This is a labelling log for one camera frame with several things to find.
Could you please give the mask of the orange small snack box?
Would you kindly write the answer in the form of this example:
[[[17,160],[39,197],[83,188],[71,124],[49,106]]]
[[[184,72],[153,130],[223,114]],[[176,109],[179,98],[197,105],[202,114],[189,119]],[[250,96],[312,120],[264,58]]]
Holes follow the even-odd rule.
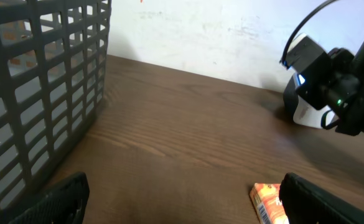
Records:
[[[255,183],[251,189],[250,199],[260,224],[289,224],[279,198],[280,185]]]

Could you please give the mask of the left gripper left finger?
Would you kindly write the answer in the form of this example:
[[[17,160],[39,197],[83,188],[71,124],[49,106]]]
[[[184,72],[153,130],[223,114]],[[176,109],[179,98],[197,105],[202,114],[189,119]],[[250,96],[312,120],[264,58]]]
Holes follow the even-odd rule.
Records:
[[[86,174],[74,173],[13,207],[8,223],[82,223],[89,195]]]

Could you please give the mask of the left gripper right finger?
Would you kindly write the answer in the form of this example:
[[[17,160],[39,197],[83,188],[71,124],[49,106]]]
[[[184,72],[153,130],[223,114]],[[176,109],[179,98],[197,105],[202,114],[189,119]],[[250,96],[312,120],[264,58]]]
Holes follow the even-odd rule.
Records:
[[[364,211],[295,173],[281,182],[279,198],[290,224],[364,224]]]

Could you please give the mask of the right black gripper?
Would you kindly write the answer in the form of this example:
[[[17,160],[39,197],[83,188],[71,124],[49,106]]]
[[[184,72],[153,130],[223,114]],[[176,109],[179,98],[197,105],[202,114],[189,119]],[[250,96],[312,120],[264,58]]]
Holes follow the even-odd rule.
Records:
[[[337,133],[356,136],[364,133],[364,41],[354,55],[347,49],[329,52],[332,70],[320,90],[325,104],[338,119],[327,123],[327,113],[321,118],[321,127],[335,128]]]

